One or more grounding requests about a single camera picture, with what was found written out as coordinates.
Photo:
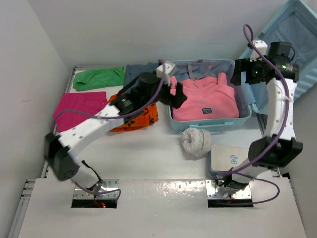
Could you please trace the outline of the pink hoodie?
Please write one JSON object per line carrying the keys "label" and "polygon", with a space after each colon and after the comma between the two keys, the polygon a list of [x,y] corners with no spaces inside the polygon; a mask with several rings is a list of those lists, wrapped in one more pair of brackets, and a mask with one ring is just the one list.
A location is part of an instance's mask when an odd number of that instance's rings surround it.
{"label": "pink hoodie", "polygon": [[180,108],[172,109],[177,122],[228,119],[239,117],[235,90],[227,84],[227,76],[221,72],[217,77],[208,76],[198,80],[181,82],[187,100]]}

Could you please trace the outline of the orange black patterned towel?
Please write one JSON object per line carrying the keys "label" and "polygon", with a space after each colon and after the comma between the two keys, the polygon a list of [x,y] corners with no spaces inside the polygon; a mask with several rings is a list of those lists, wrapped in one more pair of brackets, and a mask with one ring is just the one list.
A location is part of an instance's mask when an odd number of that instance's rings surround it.
{"label": "orange black patterned towel", "polygon": [[116,127],[111,132],[128,132],[139,130],[153,125],[159,120],[156,104],[152,104],[143,109],[142,113],[129,122]]}

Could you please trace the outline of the white drawstring pouch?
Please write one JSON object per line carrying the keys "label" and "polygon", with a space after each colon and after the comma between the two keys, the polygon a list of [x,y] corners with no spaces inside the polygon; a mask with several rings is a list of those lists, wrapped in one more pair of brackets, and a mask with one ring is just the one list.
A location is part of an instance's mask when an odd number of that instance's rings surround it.
{"label": "white drawstring pouch", "polygon": [[184,151],[195,157],[201,157],[211,149],[211,134],[207,130],[191,127],[180,132],[178,138]]}

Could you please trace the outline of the white blue case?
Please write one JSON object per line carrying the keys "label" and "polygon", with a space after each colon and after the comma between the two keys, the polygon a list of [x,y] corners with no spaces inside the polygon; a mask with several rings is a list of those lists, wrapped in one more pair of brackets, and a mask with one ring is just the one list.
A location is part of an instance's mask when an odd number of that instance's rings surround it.
{"label": "white blue case", "polygon": [[240,165],[247,156],[247,148],[213,144],[209,152],[208,173],[215,177],[220,171],[227,171]]}

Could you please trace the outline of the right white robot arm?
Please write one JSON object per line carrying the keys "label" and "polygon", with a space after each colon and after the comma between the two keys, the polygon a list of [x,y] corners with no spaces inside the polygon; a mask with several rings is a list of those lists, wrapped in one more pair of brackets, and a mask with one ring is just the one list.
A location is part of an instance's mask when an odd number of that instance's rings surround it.
{"label": "right white robot arm", "polygon": [[247,159],[219,175],[223,180],[219,191],[227,196],[244,190],[262,172],[285,167],[303,150],[303,144],[296,140],[293,128],[293,102],[299,67],[289,58],[291,44],[272,42],[266,55],[255,43],[249,44],[249,47],[253,48],[255,56],[235,61],[230,82],[235,86],[241,85],[241,74],[244,73],[246,84],[266,84],[267,125],[263,137],[251,143]]}

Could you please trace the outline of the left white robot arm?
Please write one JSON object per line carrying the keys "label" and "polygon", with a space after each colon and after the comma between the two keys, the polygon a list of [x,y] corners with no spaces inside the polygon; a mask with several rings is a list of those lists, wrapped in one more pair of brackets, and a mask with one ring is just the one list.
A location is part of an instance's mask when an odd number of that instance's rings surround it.
{"label": "left white robot arm", "polygon": [[94,196],[107,194],[98,173],[85,162],[77,162],[76,156],[102,135],[139,116],[147,106],[162,102],[178,109],[186,100],[183,85],[172,83],[169,75],[141,73],[121,89],[113,101],[81,124],[59,134],[48,133],[44,159],[59,181],[71,180]]}

